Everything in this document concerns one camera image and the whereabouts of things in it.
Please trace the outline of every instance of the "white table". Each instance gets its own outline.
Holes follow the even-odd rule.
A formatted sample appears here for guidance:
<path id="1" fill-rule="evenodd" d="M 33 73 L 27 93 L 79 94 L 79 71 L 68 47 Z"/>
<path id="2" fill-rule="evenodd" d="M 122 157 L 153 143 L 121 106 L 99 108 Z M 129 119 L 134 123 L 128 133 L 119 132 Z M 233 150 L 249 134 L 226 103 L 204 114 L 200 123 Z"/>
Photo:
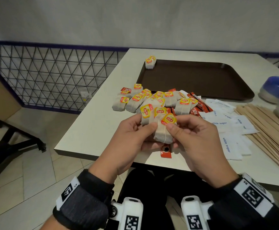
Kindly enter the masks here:
<path id="1" fill-rule="evenodd" d="M 96 160 L 100 156 L 117 129 L 118 124 L 133 115 L 128 111 L 115 112 L 112 110 L 113 94 L 116 95 L 122 87 L 132 87 L 134 85 L 142 69 L 143 62 L 149 55 L 154 55 L 157 59 L 164 60 L 228 64 L 235 69 L 255 93 L 253 100 L 246 102 L 265 106 L 272 110 L 275 108 L 275 105 L 261 100 L 258 97 L 258 92 L 268 77 L 279 76 L 279 69 L 257 54 L 129 49 L 57 144 L 55 150 L 59 154 L 91 160 Z M 232 105 L 246 103 L 228 102 Z M 243 157 L 242 161 L 230 161 L 234 170 L 237 173 L 248 173 L 257 182 L 279 185 L 279 166 L 256 145 L 250 148 L 253 153 L 251 156 Z M 179 152 L 172 153 L 172 159 L 161 158 L 159 150 L 152 153 L 140 152 L 134 162 L 190 170 Z"/>

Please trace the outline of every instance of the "person's left hand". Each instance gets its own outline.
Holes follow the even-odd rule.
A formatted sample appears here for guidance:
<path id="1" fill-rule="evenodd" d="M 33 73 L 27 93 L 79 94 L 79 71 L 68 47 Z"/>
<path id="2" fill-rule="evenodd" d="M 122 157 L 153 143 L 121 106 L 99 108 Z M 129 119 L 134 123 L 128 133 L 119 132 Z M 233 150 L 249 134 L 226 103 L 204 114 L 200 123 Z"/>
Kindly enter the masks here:
<path id="1" fill-rule="evenodd" d="M 156 149 L 164 145 L 153 140 L 152 134 L 158 124 L 150 123 L 142 126 L 141 119 L 142 115 L 137 114 L 119 124 L 110 143 L 89 168 L 90 173 L 112 184 L 117 175 L 130 168 L 141 150 Z"/>

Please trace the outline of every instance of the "fingernail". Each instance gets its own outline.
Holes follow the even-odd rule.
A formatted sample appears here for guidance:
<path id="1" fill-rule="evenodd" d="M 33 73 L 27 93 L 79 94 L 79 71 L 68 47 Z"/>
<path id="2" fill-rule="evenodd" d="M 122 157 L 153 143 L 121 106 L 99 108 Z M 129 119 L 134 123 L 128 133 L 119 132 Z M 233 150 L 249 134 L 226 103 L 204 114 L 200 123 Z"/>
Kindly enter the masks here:
<path id="1" fill-rule="evenodd" d="M 172 123 L 166 124 L 166 128 L 167 128 L 168 130 L 171 130 L 173 127 L 174 127 L 174 124 L 172 124 Z"/>

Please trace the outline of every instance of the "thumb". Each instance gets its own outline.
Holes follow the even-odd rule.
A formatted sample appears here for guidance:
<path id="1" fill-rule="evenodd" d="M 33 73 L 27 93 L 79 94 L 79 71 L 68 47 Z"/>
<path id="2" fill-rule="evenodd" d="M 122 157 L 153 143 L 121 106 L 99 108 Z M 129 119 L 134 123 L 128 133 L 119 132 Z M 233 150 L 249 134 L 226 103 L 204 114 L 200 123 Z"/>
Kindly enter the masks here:
<path id="1" fill-rule="evenodd" d="M 150 123 L 143 126 L 140 130 L 137 131 L 139 138 L 144 141 L 148 136 L 150 136 L 158 128 L 157 123 Z"/>
<path id="2" fill-rule="evenodd" d="M 168 132 L 176 138 L 182 145 L 187 146 L 190 141 L 190 135 L 185 133 L 182 128 L 178 127 L 177 125 L 173 123 L 166 124 L 166 129 Z"/>

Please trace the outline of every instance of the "black wire mesh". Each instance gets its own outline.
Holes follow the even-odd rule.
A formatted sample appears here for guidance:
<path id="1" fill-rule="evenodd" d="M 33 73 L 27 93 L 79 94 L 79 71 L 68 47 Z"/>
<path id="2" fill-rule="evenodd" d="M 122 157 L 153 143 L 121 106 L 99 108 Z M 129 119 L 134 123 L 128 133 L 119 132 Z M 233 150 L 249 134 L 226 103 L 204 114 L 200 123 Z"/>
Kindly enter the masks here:
<path id="1" fill-rule="evenodd" d="M 82 111 L 125 53 L 0 45 L 0 75 L 25 105 Z"/>

